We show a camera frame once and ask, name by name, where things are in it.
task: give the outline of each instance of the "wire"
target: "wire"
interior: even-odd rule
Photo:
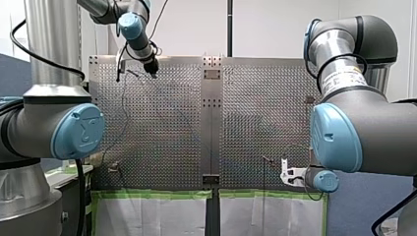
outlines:
[[[16,38],[15,38],[15,33],[24,25],[26,23],[26,20],[23,20],[22,22],[20,22],[11,32],[10,32],[10,38],[12,39],[12,41],[13,41],[13,43],[17,46],[17,47],[19,47],[20,49],[22,49],[24,52],[26,52],[29,56],[31,56],[31,57],[33,57],[33,58],[35,58],[35,59],[37,59],[37,60],[39,60],[39,61],[41,61],[41,62],[43,62],[43,63],[46,63],[46,64],[48,64],[48,65],[50,65],[50,66],[53,66],[53,67],[56,67],[56,68],[59,68],[59,69],[62,69],[62,70],[65,70],[65,71],[68,71],[68,72],[70,72],[70,73],[73,73],[73,74],[76,74],[76,75],[78,75],[78,76],[80,76],[80,78],[82,79],[82,80],[84,80],[85,78],[86,78],[86,75],[82,72],[82,71],[80,71],[80,70],[77,70],[77,69],[74,69],[74,68],[71,68],[71,67],[66,67],[66,66],[63,66],[63,65],[61,65],[61,64],[58,64],[58,63],[55,63],[55,62],[53,62],[53,61],[50,61],[50,60],[48,60],[48,59],[46,59],[46,58],[43,58],[43,57],[41,57],[41,56],[39,56],[39,55],[37,55],[36,53],[34,53],[34,52],[32,52],[32,51],[30,51],[30,50],[28,50],[27,48],[25,48],[23,45],[21,45],[17,40],[16,40]]]
[[[125,95],[126,95],[126,89],[127,89],[127,86],[128,86],[127,76],[128,76],[128,74],[125,75],[125,84],[123,86],[123,91],[122,91],[122,104],[121,104],[122,105],[122,109],[123,109],[123,113],[124,113],[124,115],[126,117],[126,122],[125,122],[125,124],[124,124],[124,126],[122,128],[122,132],[116,137],[116,139],[114,140],[113,144],[111,144],[109,147],[107,147],[104,150],[103,156],[101,157],[101,164],[100,165],[102,165],[104,163],[104,158],[107,155],[107,153],[113,147],[115,147],[117,143],[119,143],[119,141],[122,138],[122,136],[126,133],[126,130],[127,130],[128,124],[129,124],[129,114],[128,114],[128,112],[126,110],[126,107],[125,107],[125,99],[126,99]]]
[[[320,93],[322,93],[322,89],[321,89],[321,86],[320,86],[320,77],[322,76],[322,73],[325,70],[325,67],[328,66],[331,62],[336,61],[336,60],[338,60],[340,58],[343,58],[343,57],[354,57],[356,59],[359,59],[359,61],[362,62],[362,64],[364,65],[364,69],[362,70],[362,74],[365,75],[365,73],[367,72],[368,63],[367,63],[366,59],[364,57],[362,57],[361,55],[358,55],[358,54],[355,54],[355,53],[344,53],[344,54],[341,54],[341,55],[330,57],[322,65],[319,72],[317,73],[317,78],[316,78],[317,89],[319,90]]]
[[[2,106],[0,106],[0,116],[14,110],[17,108],[21,108],[24,104],[24,101],[22,99],[10,101]]]
[[[120,73],[122,72],[122,70],[120,69],[120,64],[122,63],[123,53],[127,51],[127,48],[128,48],[128,42],[126,41],[125,46],[123,46],[123,49],[120,52],[119,60],[117,61],[117,76],[116,76],[117,83],[120,82]]]
[[[307,32],[305,34],[306,41],[304,42],[305,43],[305,45],[304,45],[304,61],[306,63],[306,70],[310,74],[310,76],[312,76],[314,79],[317,79],[318,77],[315,74],[313,74],[313,72],[310,70],[310,67],[309,67],[310,39],[311,39],[311,35],[312,35],[312,31],[313,31],[314,26],[316,25],[316,23],[319,23],[321,21],[322,20],[320,20],[320,19],[313,19],[310,22],[309,28],[307,29]]]
[[[371,227],[372,233],[374,236],[379,236],[377,233],[377,228],[380,224],[382,224],[385,220],[387,220],[391,215],[399,211],[401,208],[408,205],[411,201],[413,201],[417,197],[417,190],[415,190],[413,193],[408,195],[404,200],[399,202],[396,206],[391,208],[389,211],[387,211],[385,214],[383,214],[379,219],[377,219]]]
[[[157,24],[159,23],[160,17],[162,17],[162,13],[165,10],[165,7],[166,7],[167,3],[168,3],[168,0],[165,0],[165,2],[163,3],[162,9],[160,10],[159,16],[156,19],[155,26],[153,27],[152,33],[150,34],[150,37],[149,37],[149,40],[151,40],[153,35],[155,34]]]
[[[84,175],[83,164],[79,159],[76,159],[76,165],[80,184],[80,212],[76,235],[83,236],[84,221],[86,216],[86,176]]]
[[[284,148],[284,150],[283,150],[283,154],[282,154],[282,157],[283,157],[283,158],[286,158],[287,151],[288,151],[288,149],[289,149],[289,148],[291,148],[291,147],[300,147],[300,148],[306,148],[306,149],[310,150],[310,148],[309,148],[309,147],[307,147],[307,146],[303,146],[303,145],[296,145],[296,144],[287,145],[287,146],[285,146],[285,148]],[[306,174],[305,174],[304,176],[308,176],[308,174],[310,173],[310,171],[311,171],[311,166],[310,166],[310,163],[311,163],[311,162],[312,162],[312,156],[311,156],[311,153],[309,152],[309,166],[307,167],[307,169],[306,169]],[[322,199],[323,195],[324,195],[324,192],[321,192],[321,193],[320,193],[320,195],[319,195],[319,198],[318,198],[318,199],[313,198],[313,196],[311,196],[310,192],[309,192],[309,191],[308,191],[308,189],[307,189],[307,177],[302,178],[302,180],[303,180],[303,182],[304,182],[304,192],[306,192],[307,196],[308,196],[311,200],[313,200],[313,201],[320,201],[320,200]]]
[[[119,37],[120,36],[120,28],[119,28],[119,18],[120,18],[120,8],[119,5],[117,5],[116,0],[113,0],[113,15],[114,18],[116,20],[116,36]]]

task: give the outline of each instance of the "label sticker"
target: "label sticker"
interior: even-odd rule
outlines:
[[[322,91],[325,96],[335,90],[353,86],[367,86],[359,68],[353,66],[333,72],[322,80]]]

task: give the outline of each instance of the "blue joint cap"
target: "blue joint cap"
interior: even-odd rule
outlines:
[[[80,104],[61,119],[51,140],[52,155],[61,160],[87,157],[99,145],[104,118],[93,104]]]
[[[119,18],[119,28],[127,40],[133,40],[141,35],[144,27],[141,19],[134,13],[125,13]]]
[[[325,193],[333,193],[338,188],[338,177],[332,171],[322,170],[313,179],[313,187]]]
[[[314,107],[310,125],[311,145],[317,160],[328,169],[348,173],[362,166],[362,146],[355,127],[337,106]]]

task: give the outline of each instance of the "perforated metal panel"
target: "perforated metal panel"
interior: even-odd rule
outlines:
[[[117,83],[114,56],[91,58],[108,149],[95,189],[201,189],[203,174],[219,174],[220,188],[282,189],[282,157],[308,165],[309,113],[320,95],[303,61],[217,58],[214,68],[214,57],[203,59],[161,58],[157,79],[130,61]]]
[[[289,167],[309,163],[311,102],[320,97],[315,81],[302,60],[227,58],[222,67],[220,187],[284,187],[282,157]]]
[[[202,188],[201,61],[161,59],[157,79],[129,61],[117,83],[114,57],[91,60],[90,92],[105,115],[107,150],[95,189]]]

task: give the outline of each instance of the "metal bracket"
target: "metal bracket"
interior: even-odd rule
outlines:
[[[206,80],[220,80],[220,70],[205,70]]]
[[[304,187],[304,179],[307,168],[289,168],[287,159],[281,159],[281,175],[282,182],[293,187]]]
[[[218,174],[204,174],[203,184],[204,185],[218,185],[220,183],[220,175]]]
[[[222,124],[222,69],[220,57],[203,57],[202,90],[202,173],[204,185],[219,184],[220,129]]]

